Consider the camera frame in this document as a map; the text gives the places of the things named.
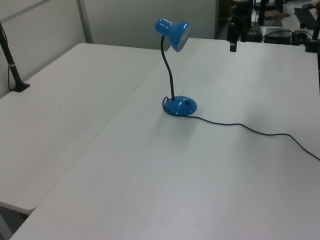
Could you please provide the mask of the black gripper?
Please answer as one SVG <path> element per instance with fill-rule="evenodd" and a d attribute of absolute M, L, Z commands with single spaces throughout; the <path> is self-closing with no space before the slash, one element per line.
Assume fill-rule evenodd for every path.
<path fill-rule="evenodd" d="M 227 41 L 229 43 L 230 52 L 237 51 L 237 26 L 234 23 L 230 23 L 227 29 Z"/>

